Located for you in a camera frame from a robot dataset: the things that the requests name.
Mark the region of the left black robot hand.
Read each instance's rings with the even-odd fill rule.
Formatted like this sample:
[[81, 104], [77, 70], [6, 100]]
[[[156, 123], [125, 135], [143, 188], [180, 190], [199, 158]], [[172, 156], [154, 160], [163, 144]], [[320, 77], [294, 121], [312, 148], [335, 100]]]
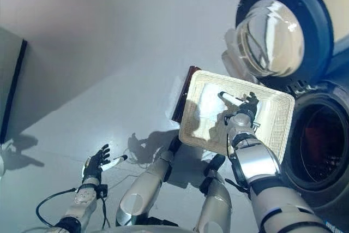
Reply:
[[95, 155], [87, 158], [83, 168], [82, 168], [82, 183], [84, 183], [89, 178], [94, 178], [101, 183], [101, 174], [103, 171], [107, 171], [114, 168], [118, 164], [127, 160], [127, 155], [122, 155], [116, 157], [112, 160], [110, 157], [109, 144], [103, 145]]

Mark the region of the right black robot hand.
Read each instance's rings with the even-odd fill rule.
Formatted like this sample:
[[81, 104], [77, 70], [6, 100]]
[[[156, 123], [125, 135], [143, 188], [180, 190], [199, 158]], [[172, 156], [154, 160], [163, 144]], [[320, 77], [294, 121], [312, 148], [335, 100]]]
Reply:
[[257, 98], [257, 96], [255, 95], [254, 92], [250, 92], [248, 96], [246, 96], [246, 98], [243, 99], [239, 99], [237, 97], [234, 97], [233, 95], [221, 91], [218, 96], [223, 99], [226, 100], [228, 102], [230, 102], [231, 104], [237, 106], [239, 108], [239, 111], [245, 113], [245, 114], [251, 114], [253, 117], [256, 116], [257, 113], [257, 106], [259, 103], [259, 100]]

